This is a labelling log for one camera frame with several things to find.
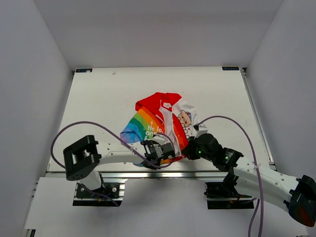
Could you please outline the colourful cartoon children's jacket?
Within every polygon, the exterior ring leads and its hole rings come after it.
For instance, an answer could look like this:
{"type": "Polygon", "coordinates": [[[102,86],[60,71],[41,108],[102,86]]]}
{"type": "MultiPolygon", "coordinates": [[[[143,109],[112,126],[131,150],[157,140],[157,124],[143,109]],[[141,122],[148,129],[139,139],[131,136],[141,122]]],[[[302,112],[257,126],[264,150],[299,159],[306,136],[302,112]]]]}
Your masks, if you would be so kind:
{"type": "Polygon", "coordinates": [[[135,104],[137,113],[120,133],[126,143],[136,143],[153,139],[156,133],[166,134],[174,144],[179,161],[188,156],[182,151],[188,146],[189,138],[196,135],[194,125],[199,123],[194,106],[178,93],[155,94],[135,104]]]}

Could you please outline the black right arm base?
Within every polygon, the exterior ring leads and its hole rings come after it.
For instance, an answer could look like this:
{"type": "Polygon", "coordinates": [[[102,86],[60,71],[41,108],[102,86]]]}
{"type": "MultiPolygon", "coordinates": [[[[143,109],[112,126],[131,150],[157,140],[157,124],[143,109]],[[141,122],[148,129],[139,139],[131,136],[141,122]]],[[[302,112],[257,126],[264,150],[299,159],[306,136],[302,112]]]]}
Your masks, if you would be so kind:
{"type": "Polygon", "coordinates": [[[207,182],[204,194],[207,198],[249,198],[236,190],[238,176],[228,173],[221,182],[207,182]]]}

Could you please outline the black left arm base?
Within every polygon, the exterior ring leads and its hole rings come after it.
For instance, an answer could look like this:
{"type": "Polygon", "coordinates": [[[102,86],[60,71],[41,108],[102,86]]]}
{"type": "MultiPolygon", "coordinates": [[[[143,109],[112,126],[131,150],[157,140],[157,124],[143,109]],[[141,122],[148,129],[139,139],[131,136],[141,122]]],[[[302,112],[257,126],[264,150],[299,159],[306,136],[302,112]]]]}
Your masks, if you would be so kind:
{"type": "Polygon", "coordinates": [[[102,174],[96,172],[78,181],[75,198],[96,199],[99,202],[116,200],[122,196],[122,186],[122,182],[105,181],[102,174]]]}

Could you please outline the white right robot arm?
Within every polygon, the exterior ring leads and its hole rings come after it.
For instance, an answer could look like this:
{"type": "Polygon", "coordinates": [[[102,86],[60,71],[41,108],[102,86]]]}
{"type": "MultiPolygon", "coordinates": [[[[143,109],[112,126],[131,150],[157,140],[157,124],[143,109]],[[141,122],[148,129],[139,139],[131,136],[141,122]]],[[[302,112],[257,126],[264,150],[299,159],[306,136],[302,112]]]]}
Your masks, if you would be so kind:
{"type": "Polygon", "coordinates": [[[182,153],[190,160],[203,158],[220,171],[226,172],[223,192],[234,197],[238,193],[262,199],[284,211],[300,224],[314,227],[316,223],[316,182],[285,175],[255,164],[242,153],[222,147],[209,133],[191,137],[182,153]]]}

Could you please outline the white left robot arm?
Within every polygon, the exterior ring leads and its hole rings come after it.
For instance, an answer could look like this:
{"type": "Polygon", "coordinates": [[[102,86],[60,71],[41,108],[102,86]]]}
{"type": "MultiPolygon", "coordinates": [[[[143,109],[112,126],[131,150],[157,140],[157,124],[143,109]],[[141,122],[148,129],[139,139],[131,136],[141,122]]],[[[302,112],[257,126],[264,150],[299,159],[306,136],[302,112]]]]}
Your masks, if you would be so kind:
{"type": "Polygon", "coordinates": [[[105,194],[105,185],[96,167],[111,163],[132,163],[149,169],[161,169],[163,161],[175,162],[178,153],[168,138],[136,143],[99,143],[87,135],[63,150],[66,179],[78,181],[93,196],[105,194]]]}

